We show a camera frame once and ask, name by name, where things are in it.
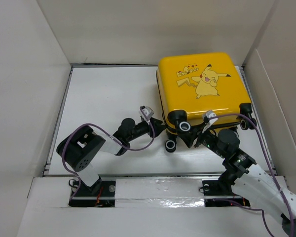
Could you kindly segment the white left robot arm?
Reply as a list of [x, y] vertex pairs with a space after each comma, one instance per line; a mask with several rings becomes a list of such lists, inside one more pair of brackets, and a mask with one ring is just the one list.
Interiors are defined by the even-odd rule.
[[83, 185], [83, 190], [94, 196], [99, 193], [102, 182], [91, 165], [98, 152], [121, 156], [127, 151], [142, 151], [152, 142], [137, 149], [131, 148], [130, 142], [146, 134], [153, 141], [165, 129], [163, 122], [155, 118], [143, 118], [138, 124], [131, 118], [125, 118], [113, 135], [94, 124], [86, 123], [64, 139], [57, 146], [56, 152], [64, 168], [78, 178], [78, 186]]

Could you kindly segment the yellow hard-shell suitcase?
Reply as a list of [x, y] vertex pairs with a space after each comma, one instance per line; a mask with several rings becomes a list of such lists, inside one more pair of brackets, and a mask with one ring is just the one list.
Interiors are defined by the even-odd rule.
[[[166, 151], [173, 153], [180, 138], [190, 148], [200, 133], [224, 128], [253, 129], [252, 102], [231, 57], [224, 52], [162, 58], [156, 80], [166, 124]], [[218, 119], [208, 118], [212, 111]]]

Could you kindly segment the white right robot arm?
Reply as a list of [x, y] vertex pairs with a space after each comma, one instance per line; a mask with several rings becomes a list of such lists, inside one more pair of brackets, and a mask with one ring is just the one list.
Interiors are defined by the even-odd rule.
[[296, 194], [280, 185], [246, 152], [233, 129], [222, 129], [217, 135], [206, 130], [184, 132], [181, 138], [188, 147], [203, 145], [223, 159], [225, 172], [218, 188], [223, 194], [233, 192], [267, 212], [290, 237], [296, 237]]

